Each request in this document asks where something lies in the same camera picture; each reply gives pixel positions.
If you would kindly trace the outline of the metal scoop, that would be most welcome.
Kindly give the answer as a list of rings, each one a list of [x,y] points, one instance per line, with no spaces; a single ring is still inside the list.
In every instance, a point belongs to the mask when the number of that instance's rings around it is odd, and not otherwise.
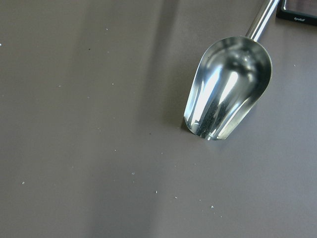
[[[184,111],[194,135],[225,140],[266,90],[272,61],[259,40],[277,5],[265,0],[245,36],[224,38],[204,52]]]

